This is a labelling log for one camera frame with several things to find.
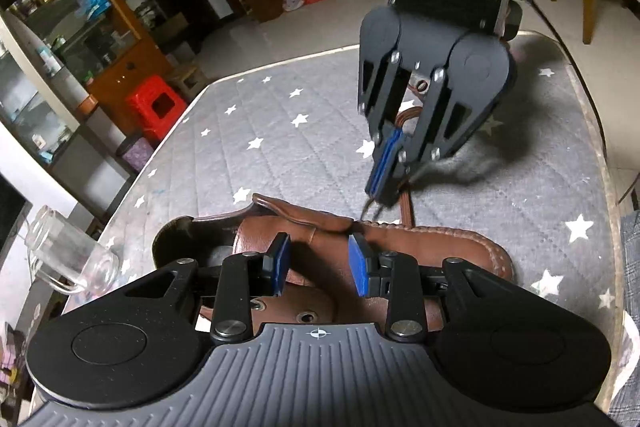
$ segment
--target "television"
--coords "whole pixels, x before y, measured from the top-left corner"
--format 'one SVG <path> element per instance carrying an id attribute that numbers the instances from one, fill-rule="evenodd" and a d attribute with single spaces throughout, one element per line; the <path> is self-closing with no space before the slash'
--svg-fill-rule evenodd
<path id="1" fill-rule="evenodd" d="M 14 226 L 18 220 L 22 222 L 24 216 L 21 214 L 25 205 L 26 200 L 20 192 L 0 174 L 0 264 L 2 264 L 1 251 L 4 250 L 7 240 L 17 232 Z"/>

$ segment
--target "crosshair marking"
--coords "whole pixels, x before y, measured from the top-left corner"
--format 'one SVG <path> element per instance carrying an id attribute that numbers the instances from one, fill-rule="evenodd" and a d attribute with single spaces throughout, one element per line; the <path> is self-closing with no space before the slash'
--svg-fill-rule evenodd
<path id="1" fill-rule="evenodd" d="M 315 339 L 321 339 L 323 337 L 326 337 L 327 335 L 330 335 L 331 333 L 329 333 L 328 331 L 321 330 L 320 328 L 316 328 L 313 331 L 309 331 L 307 334 L 311 335 Z"/>

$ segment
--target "small wooden stool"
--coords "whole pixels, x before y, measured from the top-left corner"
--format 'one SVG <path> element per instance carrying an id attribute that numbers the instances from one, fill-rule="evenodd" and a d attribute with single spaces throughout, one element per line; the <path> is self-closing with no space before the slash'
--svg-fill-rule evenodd
<path id="1" fill-rule="evenodd" d="M 198 93 L 209 84 L 207 77 L 195 64 L 180 64 L 165 80 L 186 102 L 193 102 Z"/>

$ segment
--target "black round pad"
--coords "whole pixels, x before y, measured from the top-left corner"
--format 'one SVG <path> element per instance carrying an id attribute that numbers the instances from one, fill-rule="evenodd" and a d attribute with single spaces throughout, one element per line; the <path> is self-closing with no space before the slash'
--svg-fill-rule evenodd
<path id="1" fill-rule="evenodd" d="M 207 349 L 177 311 L 189 308 L 180 295 L 190 270 L 158 271 L 139 288 L 118 289 L 43 325 L 26 357 L 34 383 L 58 402 L 102 410 L 148 403 L 180 387 Z"/>
<path id="2" fill-rule="evenodd" d="M 100 324 L 81 331 L 71 348 L 76 357 L 95 365 L 116 365 L 135 359 L 146 346 L 145 332 L 129 324 Z"/>
<path id="3" fill-rule="evenodd" d="M 593 401 L 610 363 L 609 344 L 593 325 L 551 303 L 517 298 L 474 301 L 440 332 L 434 353 L 462 393 L 519 412 Z"/>

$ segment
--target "blue gripper pad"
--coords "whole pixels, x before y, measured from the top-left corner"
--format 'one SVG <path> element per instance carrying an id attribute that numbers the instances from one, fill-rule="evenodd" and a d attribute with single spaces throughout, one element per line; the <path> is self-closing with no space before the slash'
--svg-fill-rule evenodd
<path id="1" fill-rule="evenodd" d="M 274 256 L 273 269 L 273 294 L 277 297 L 282 295 L 284 283 L 287 280 L 287 273 L 291 264 L 291 237 L 287 237 L 282 241 L 276 255 Z"/>
<path id="2" fill-rule="evenodd" d="M 369 277 L 367 276 L 367 263 L 364 254 L 360 249 L 360 245 L 353 237 L 349 236 L 349 268 L 351 268 L 351 276 L 353 282 L 356 283 L 358 297 L 365 297 L 369 292 Z"/>

